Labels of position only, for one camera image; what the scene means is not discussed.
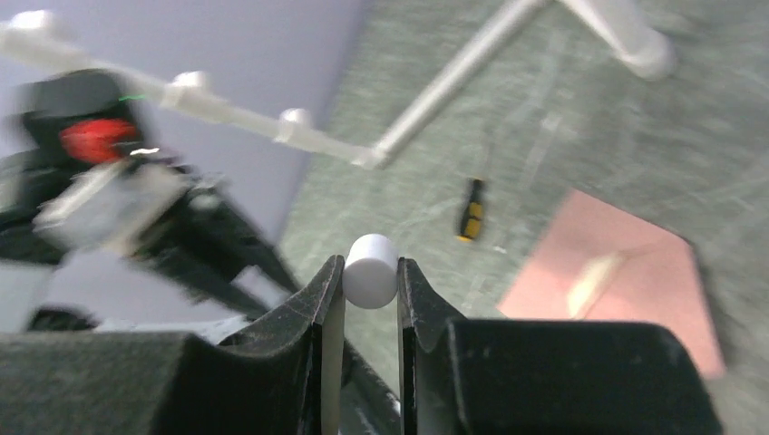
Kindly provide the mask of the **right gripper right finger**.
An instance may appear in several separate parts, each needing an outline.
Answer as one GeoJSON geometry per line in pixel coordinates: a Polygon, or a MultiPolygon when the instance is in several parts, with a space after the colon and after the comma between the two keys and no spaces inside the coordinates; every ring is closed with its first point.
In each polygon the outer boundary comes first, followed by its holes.
{"type": "Polygon", "coordinates": [[[688,353],[648,323],[468,318],[397,272],[405,434],[720,434],[688,353]]]}

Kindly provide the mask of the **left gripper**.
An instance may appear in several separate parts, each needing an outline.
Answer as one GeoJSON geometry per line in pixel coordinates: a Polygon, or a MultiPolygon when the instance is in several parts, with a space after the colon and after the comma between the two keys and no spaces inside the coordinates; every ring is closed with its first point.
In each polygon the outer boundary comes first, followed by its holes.
{"type": "Polygon", "coordinates": [[[249,267],[292,295],[301,289],[273,245],[221,189],[200,174],[178,169],[190,184],[141,237],[131,261],[180,286],[198,303],[212,300],[250,318],[272,306],[236,283],[249,267]]]}

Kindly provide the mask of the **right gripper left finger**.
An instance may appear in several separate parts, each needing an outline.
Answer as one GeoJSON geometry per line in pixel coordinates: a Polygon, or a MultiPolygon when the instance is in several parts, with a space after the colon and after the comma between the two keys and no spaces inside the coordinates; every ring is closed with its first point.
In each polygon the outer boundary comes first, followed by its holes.
{"type": "Polygon", "coordinates": [[[1,338],[4,434],[335,434],[344,259],[216,346],[192,333],[1,338]]]}

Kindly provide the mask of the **white glue stick cap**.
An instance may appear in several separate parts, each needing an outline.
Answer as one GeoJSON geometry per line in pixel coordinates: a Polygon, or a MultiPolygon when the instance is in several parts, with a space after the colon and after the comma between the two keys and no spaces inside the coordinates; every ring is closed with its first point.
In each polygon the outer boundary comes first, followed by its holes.
{"type": "Polygon", "coordinates": [[[363,309],[389,305],[397,293],[398,259],[397,249],[388,237],[359,237],[350,247],[343,271],[346,299],[363,309]]]}

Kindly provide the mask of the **tan paper letter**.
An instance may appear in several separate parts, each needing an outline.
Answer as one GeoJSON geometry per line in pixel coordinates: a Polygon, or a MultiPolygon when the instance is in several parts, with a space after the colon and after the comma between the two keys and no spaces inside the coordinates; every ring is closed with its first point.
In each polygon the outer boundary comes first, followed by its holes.
{"type": "Polygon", "coordinates": [[[583,319],[600,299],[627,256],[614,252],[597,256],[583,266],[566,296],[569,317],[583,319]]]}

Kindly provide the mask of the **pink envelope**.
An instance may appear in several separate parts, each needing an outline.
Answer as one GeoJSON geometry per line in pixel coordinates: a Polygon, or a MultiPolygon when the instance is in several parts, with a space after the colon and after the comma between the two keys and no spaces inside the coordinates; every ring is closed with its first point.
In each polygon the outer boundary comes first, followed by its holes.
{"type": "Polygon", "coordinates": [[[662,227],[574,190],[526,260],[499,311],[513,319],[635,321],[660,324],[681,342],[701,375],[725,373],[711,310],[690,245],[662,227]],[[594,257],[626,262],[583,319],[566,296],[594,257]]]}

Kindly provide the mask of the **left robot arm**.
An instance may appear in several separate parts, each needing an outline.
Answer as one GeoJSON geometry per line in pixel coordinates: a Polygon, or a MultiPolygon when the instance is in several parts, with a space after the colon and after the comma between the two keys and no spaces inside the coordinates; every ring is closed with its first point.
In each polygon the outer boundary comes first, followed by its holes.
{"type": "Polygon", "coordinates": [[[32,146],[1,160],[2,295],[38,306],[66,257],[95,248],[253,318],[268,306],[237,284],[245,269],[299,290],[219,182],[147,136],[118,74],[62,73],[23,98],[14,121],[32,146]]]}

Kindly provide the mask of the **black yellow screwdriver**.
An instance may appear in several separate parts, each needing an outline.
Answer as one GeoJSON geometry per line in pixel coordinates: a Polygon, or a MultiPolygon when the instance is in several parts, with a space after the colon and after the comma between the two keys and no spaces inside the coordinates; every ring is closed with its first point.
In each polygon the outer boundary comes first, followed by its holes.
{"type": "Polygon", "coordinates": [[[482,231],[485,214],[484,190],[484,180],[470,179],[464,208],[457,226],[457,237],[463,241],[476,240],[482,231]]]}

